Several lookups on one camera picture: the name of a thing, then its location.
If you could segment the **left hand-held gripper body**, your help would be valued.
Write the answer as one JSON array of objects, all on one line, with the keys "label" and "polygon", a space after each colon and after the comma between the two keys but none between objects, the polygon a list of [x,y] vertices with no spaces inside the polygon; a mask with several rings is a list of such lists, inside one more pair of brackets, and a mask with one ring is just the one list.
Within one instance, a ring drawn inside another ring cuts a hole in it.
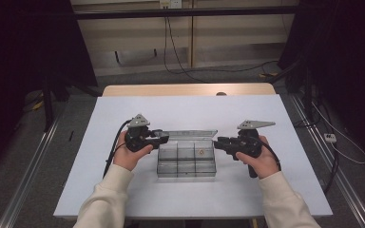
[{"label": "left hand-held gripper body", "polygon": [[145,147],[146,138],[150,136],[150,122],[142,114],[137,114],[127,125],[125,134],[126,147],[137,152]]}]

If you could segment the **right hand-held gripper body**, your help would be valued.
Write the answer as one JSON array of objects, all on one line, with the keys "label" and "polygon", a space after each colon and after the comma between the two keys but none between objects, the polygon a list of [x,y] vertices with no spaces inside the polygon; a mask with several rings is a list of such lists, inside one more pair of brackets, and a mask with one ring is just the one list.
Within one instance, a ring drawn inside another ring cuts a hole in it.
[{"label": "right hand-held gripper body", "polygon": [[238,125],[238,137],[231,139],[233,155],[244,153],[252,158],[261,154],[262,142],[258,128],[275,125],[275,122],[245,120]]}]

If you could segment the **clear plastic compartment box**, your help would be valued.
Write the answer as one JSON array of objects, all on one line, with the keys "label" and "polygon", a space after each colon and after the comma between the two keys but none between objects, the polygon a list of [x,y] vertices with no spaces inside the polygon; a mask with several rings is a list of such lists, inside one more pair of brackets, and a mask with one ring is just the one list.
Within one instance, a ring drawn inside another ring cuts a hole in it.
[{"label": "clear plastic compartment box", "polygon": [[217,130],[164,131],[169,140],[158,149],[159,178],[213,178],[217,167],[213,138]]}]

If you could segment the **person's left hand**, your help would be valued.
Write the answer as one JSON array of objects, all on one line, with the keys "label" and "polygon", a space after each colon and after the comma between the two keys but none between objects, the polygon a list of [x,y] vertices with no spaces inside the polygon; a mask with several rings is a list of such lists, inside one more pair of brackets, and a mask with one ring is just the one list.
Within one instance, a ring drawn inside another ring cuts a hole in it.
[{"label": "person's left hand", "polygon": [[132,171],[136,167],[139,159],[149,154],[153,150],[153,146],[150,144],[137,152],[132,152],[125,145],[125,134],[126,132],[123,131],[119,137],[119,140],[117,141],[113,163],[129,171]]}]

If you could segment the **person's right hand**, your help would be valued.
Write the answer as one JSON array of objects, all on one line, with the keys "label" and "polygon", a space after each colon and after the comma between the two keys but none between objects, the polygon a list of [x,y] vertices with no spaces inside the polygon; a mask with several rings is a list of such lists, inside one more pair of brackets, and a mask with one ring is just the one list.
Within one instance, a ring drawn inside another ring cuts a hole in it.
[{"label": "person's right hand", "polygon": [[262,135],[259,136],[259,139],[263,142],[263,146],[261,154],[257,158],[250,157],[242,152],[237,152],[236,157],[244,164],[252,166],[261,180],[277,173],[279,165],[274,154],[268,148],[267,139]]}]

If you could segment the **white table cover sheet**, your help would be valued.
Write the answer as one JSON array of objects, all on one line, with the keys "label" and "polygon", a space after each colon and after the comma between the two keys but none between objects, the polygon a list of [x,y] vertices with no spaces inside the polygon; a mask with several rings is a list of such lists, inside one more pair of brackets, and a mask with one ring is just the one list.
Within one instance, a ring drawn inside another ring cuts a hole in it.
[{"label": "white table cover sheet", "polygon": [[[291,186],[302,195],[311,214],[329,216],[324,196],[287,111],[278,95],[142,96],[98,99],[54,214],[72,219],[102,180],[106,159],[121,124],[143,114],[154,129],[215,129],[233,137],[245,120],[266,121],[259,130],[278,155]],[[247,168],[222,151],[216,153],[217,173],[211,181],[159,180],[157,154],[136,166],[128,187],[126,216],[130,219],[249,219],[263,214],[257,180]]]}]

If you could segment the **wooden table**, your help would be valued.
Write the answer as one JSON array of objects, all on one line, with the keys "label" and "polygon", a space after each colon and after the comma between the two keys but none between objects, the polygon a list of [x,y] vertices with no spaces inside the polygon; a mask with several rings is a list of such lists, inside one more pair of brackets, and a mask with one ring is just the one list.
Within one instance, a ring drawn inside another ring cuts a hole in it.
[{"label": "wooden table", "polygon": [[109,85],[105,88],[103,96],[214,96],[218,92],[224,92],[227,95],[274,95],[276,93],[273,86],[268,83]]}]

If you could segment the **black metal stand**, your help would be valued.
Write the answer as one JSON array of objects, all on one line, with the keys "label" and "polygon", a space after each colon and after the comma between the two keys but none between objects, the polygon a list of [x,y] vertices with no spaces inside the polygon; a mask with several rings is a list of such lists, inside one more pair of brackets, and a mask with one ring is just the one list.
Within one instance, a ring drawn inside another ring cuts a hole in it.
[{"label": "black metal stand", "polygon": [[51,89],[50,89],[50,79],[47,75],[44,76],[43,80],[43,100],[45,107],[45,132],[48,132],[53,123],[53,110],[52,110],[52,99],[51,99]]}]

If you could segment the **beige cabinet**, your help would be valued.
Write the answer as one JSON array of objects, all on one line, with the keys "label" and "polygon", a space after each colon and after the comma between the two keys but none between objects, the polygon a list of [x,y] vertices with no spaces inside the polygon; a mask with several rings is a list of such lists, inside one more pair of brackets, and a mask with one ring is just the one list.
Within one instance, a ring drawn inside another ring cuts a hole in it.
[{"label": "beige cabinet", "polygon": [[[74,11],[163,10],[159,0],[70,0]],[[298,0],[182,0],[182,9],[296,6]],[[294,16],[233,15],[81,20],[97,76],[276,60]]]}]

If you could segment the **black horizontal metal bar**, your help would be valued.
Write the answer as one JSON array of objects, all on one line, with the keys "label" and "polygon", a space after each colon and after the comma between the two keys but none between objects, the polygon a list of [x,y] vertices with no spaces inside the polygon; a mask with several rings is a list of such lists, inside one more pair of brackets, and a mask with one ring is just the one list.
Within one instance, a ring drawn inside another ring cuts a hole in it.
[{"label": "black horizontal metal bar", "polygon": [[253,8],[212,8],[212,9],[140,9],[116,11],[78,11],[73,16],[78,20],[94,19],[129,19],[157,17],[191,17],[191,16],[223,16],[223,15],[270,15],[291,14],[299,10],[299,6],[253,7]]}]

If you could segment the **black curtain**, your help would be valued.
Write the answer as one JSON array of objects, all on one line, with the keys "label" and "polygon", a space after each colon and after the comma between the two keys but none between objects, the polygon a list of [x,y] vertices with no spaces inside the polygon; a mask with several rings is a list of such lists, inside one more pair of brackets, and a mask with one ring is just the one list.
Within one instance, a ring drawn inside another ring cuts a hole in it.
[{"label": "black curtain", "polygon": [[34,90],[61,101],[97,85],[70,0],[0,0],[0,155]]},{"label": "black curtain", "polygon": [[298,0],[279,66],[302,59],[365,151],[365,0]]}]

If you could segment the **silver floor rail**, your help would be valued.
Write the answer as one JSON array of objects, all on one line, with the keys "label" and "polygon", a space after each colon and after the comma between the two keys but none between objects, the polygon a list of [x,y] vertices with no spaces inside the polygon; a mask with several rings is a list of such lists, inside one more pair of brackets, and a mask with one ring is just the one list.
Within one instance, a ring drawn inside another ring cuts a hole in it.
[{"label": "silver floor rail", "polygon": [[50,143],[52,142],[53,136],[58,127],[59,119],[60,117],[56,117],[44,132],[25,174],[12,195],[3,216],[0,218],[0,228],[13,228],[29,194],[29,190],[34,182],[37,171],[48,151]]},{"label": "silver floor rail", "polygon": [[[333,151],[330,149],[330,146],[325,140],[323,136],[317,129],[315,125],[311,125],[308,121],[304,105],[302,104],[300,98],[298,96],[292,96],[291,100],[298,112],[298,115],[306,124],[306,129],[308,130],[313,142],[315,143],[318,152],[324,159],[325,163],[329,168],[332,168],[335,160],[335,155]],[[336,183],[339,191],[341,192],[342,196],[346,200],[350,210],[354,214],[354,217],[358,223],[360,228],[365,228],[365,204],[362,202],[361,198],[359,197],[358,193],[351,185],[345,174],[339,168],[339,165],[336,166],[336,174],[333,177],[333,181]]]}]

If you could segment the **white wall outlet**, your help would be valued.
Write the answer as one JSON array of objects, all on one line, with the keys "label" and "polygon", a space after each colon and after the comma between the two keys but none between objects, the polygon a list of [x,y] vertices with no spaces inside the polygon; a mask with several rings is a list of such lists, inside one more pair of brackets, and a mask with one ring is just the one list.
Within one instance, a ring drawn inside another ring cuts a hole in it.
[{"label": "white wall outlet", "polygon": [[167,9],[181,9],[183,7],[183,0],[159,0],[160,8]]}]

